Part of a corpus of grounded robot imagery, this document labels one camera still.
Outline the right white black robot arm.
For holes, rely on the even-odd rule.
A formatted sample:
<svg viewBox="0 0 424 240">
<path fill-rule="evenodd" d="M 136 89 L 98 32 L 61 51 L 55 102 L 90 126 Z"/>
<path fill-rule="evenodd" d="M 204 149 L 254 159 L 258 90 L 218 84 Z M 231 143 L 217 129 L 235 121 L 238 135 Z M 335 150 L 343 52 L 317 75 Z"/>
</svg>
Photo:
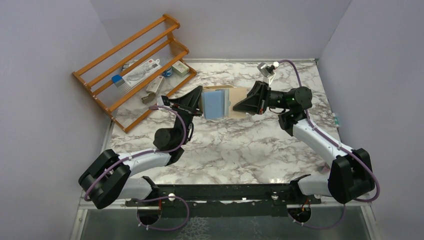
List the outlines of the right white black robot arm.
<svg viewBox="0 0 424 240">
<path fill-rule="evenodd" d="M 341 143 L 318 127 L 307 112 L 312 107 L 312 98 L 312 91 L 305 86 L 284 92 L 256 81 L 246 98 L 232 109 L 258 115 L 267 109 L 284 109 L 278 114 L 281 129 L 309 146 L 330 167 L 324 176 L 308 175 L 296 180 L 301 194 L 332 197 L 341 204 L 360 202 L 361 196 L 377 186 L 370 155 L 362 148 L 353 149 Z"/>
</svg>

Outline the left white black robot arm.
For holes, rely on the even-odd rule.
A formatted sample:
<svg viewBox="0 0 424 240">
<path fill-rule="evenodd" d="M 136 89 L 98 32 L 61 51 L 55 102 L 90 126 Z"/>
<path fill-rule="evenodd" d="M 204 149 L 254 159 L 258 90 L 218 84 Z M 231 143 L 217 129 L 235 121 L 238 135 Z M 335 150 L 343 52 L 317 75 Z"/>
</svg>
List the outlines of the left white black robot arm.
<svg viewBox="0 0 424 240">
<path fill-rule="evenodd" d="M 168 98 L 161 95 L 149 110 L 166 110 L 175 115 L 173 127 L 159 128 L 154 135 L 153 148 L 120 155 L 113 149 L 104 150 L 79 177 L 84 190 L 83 199 L 103 209 L 118 199 L 145 199 L 153 191 L 153 182 L 146 178 L 129 179 L 135 174 L 176 163 L 184 153 L 183 146 L 192 138 L 193 118 L 202 116 L 200 100 L 203 87 L 197 86 L 187 94 Z"/>
</svg>

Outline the beige oval tray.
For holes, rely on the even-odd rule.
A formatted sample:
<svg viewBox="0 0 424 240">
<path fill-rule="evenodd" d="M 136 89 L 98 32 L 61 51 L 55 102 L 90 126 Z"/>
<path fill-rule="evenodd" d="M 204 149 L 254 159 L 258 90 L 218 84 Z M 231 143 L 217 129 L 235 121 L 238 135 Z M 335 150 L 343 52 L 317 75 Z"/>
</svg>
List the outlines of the beige oval tray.
<svg viewBox="0 0 424 240">
<path fill-rule="evenodd" d="M 234 88 L 234 86 L 232 86 L 232 85 L 214 85 L 214 86 L 204 86 L 203 90 L 204 91 L 216 91 L 216 90 L 231 89 L 231 88 Z"/>
</svg>

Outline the beige leather card holder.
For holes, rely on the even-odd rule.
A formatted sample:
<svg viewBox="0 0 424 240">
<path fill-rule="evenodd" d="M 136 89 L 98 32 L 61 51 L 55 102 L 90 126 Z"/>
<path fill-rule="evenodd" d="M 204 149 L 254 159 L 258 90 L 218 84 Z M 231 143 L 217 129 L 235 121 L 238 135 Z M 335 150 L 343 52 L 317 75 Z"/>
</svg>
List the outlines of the beige leather card holder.
<svg viewBox="0 0 424 240">
<path fill-rule="evenodd" d="M 247 89 L 243 87 L 234 87 L 234 88 L 228 88 L 228 89 L 222 89 L 222 90 L 229 90 L 229 107 L 228 107 L 228 116 L 224 117 L 227 119 L 244 119 L 246 118 L 246 113 L 244 112 L 238 112 L 233 110 L 233 106 L 240 102 L 241 100 L 245 99 L 247 97 Z M 199 108 L 202 111 L 202 96 L 200 97 L 199 101 Z"/>
</svg>

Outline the orange wooden shelf rack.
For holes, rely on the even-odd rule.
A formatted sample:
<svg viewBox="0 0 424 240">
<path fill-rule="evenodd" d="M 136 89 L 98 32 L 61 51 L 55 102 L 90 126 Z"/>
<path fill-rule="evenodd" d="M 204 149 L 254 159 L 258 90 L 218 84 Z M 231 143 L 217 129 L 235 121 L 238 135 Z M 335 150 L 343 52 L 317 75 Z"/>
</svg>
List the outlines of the orange wooden shelf rack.
<svg viewBox="0 0 424 240">
<path fill-rule="evenodd" d="M 175 64 L 184 64 L 189 49 L 176 39 L 179 21 L 169 14 L 142 28 L 106 53 L 72 73 L 103 110 L 124 133 L 129 133 L 150 113 L 154 100 L 148 86 L 162 79 L 155 95 L 170 97 L 197 72 L 191 67 L 178 73 Z"/>
</svg>

